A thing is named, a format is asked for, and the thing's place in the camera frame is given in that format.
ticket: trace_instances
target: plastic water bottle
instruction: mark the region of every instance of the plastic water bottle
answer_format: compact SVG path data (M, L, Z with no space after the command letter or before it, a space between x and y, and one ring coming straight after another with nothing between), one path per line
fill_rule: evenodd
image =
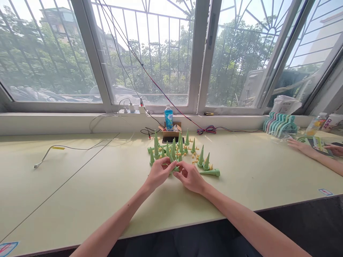
M170 108L170 105L166 105L164 110L165 118L165 130L173 131L173 110Z
M321 112L317 117L315 117L310 125L308 125L305 135L307 136L314 136L315 133L321 128L321 126L325 123L326 121L326 112Z

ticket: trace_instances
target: table surface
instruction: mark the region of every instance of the table surface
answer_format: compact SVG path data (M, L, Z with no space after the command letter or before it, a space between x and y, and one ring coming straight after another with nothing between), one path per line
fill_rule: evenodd
M131 135L121 133L116 138L128 139ZM205 180L251 210L324 198L318 191L321 188L335 195L343 194L343 177L263 132L218 131L215 135L201 136L191 132L190 135L192 139L195 137L197 147L201 149L204 145L205 156L211 152L210 163L220 169L220 177L207 175ZM317 136L328 142L342 140L342 137L324 132L318 132ZM121 208L149 174L147 147L153 147L153 140L136 134L131 142L121 144L122 141L111 141L6 237L2 243L20 241L9 256L79 245ZM71 152L51 156L51 160L56 161L54 164L60 166L53 174L61 172L62 165L65 169L75 165L69 154ZM191 162L191 154L184 160ZM44 167L44 164L40 167L42 172L50 172L51 166L46 164ZM222 218L223 215L210 202L183 188L175 177L170 176L142 204L121 238Z
M0 137L0 240L38 208L75 172L93 158L109 141L88 151L50 150L52 145L90 148L115 134L2 136Z

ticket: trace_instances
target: hand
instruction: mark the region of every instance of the hand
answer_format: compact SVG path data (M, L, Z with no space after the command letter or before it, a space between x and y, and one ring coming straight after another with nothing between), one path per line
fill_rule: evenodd
M180 172L174 172L173 175L182 182L184 187L195 193L203 194L208 184L197 168L184 161L178 162L176 166L179 167Z
M324 146L325 149L330 149L334 155L343 156L343 147L336 145Z
M149 176L144 184L154 191L156 188L162 185L164 181L166 181L170 172L176 167L176 164L177 161L170 163L169 157L157 159L151 167Z
M308 157L312 159L316 159L318 156L320 156L320 153L318 153L312 146L307 145L305 143L299 142L295 139L289 139L288 145L290 147L293 147L299 151L301 151L303 154L307 155Z

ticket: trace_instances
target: sky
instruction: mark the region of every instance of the sky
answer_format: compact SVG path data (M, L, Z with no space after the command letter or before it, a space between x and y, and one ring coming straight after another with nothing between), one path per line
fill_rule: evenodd
M42 9L42 6L39 2L39 0L27 0L30 8L33 12L34 18L37 20L37 22L43 17L40 9ZM56 7L54 4L54 0L41 0L44 8L52 8ZM130 8L130 9L135 9L135 10L140 10L144 11L144 6L142 3L142 0L105 0L108 5L113 5L117 7L125 7L125 8ZM315 0L314 6L318 3L320 0ZM18 11L18 14L21 19L25 20L32 20L32 17L28 11L28 8L25 4L24 0L12 0L16 10ZM70 8L69 7L69 1L68 0L56 0L57 5L59 7L65 7L65 8ZM265 18L264 10L261 4L261 0L223 0L222 1L222 7L221 9L226 9L228 7L234 6L234 3L236 2L236 8L237 8L237 13L239 12L239 7L242 5L240 15L243 14L243 10L247 9L253 16L255 16L258 20L263 20ZM285 12L287 8L289 7L291 0L284 0L283 5L281 6L282 0L263 0L264 2L264 7L265 7L265 12L266 15L277 15L278 12L280 11L279 18L278 20L274 20L273 24L271 26L278 27L280 24L283 23L284 17L285 17ZM0 0L0 8L2 11L4 11L3 6L7 5L10 6L10 3L8 0ZM184 3L182 4L177 4L180 6L183 10L187 10L186 6ZM318 28L322 26L320 23L321 20L326 19L327 17L330 17L334 14L337 14L341 11L343 11L343 7L339 8L342 6L342 1L341 0L331 0L327 2L326 4L323 4L321 7L319 7L314 15L314 18L319 17L323 14L325 14L328 11L335 10L334 12L331 12L330 14L327 14L314 22L312 22L308 28L308 31ZM96 18L97 25L101 27L100 20L102 21L104 31L106 33L110 32L110 28L112 33L114 34L114 28L113 26L108 27L105 17L103 15L103 12L101 8L99 8L99 12L97 9L96 5L93 5L93 10L94 10L94 15ZM124 19L123 19L123 11L119 8L111 8L111 11L113 15L116 17L117 21L119 22L120 27L124 30L125 32L125 24L124 24ZM156 14L163 14L163 15L169 15L173 16L176 18L186 18L186 15L176 7L174 7L171 3L169 3L167 0L150 0L150 12L156 13ZM314 7L312 8L312 11L309 15L308 20L312 16L314 12ZM136 17L135 17L135 12L125 10L124 11L125 15L125 21L126 21L126 28L128 32L128 38L130 40L137 40L138 35L137 35L137 26L136 26ZM250 25L255 25L257 21L254 19L254 17L251 16L247 11L243 14L243 20ZM235 17L235 8L231 8L229 10L223 11L220 14L220 19L219 19L219 24L224 24L227 22L230 22L233 18ZM157 21L157 16L156 15L148 15L148 22L149 22L149 35L148 35L148 26L147 26L147 15L145 13L140 13L137 12L137 24L138 24L138 31L139 31L139 40L141 43L148 43L148 36L150 37L150 42L158 42L160 36L160 42L163 43L165 40L169 40L169 19L166 17L160 17L159 18L159 30L158 30L158 21ZM178 40L179 37L179 25L183 25L186 29L188 29L188 21L185 20L179 20L179 19L170 19L170 39L171 40ZM318 31L310 33L304 37L303 42L308 42L316 39L318 35ZM121 46L124 48L127 48L123 42L122 39L119 39L119 43ZM306 53L310 49L311 45L307 45L307 47L300 48L299 51L297 52L298 54ZM302 61L304 60L304 57L299 57L295 61L293 61L292 65L297 65L301 64Z

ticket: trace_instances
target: yellow connector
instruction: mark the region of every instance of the yellow connector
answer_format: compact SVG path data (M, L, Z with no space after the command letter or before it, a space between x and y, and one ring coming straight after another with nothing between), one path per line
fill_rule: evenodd
M52 149L57 149L57 150L64 150L65 147L58 147L58 146L53 146Z

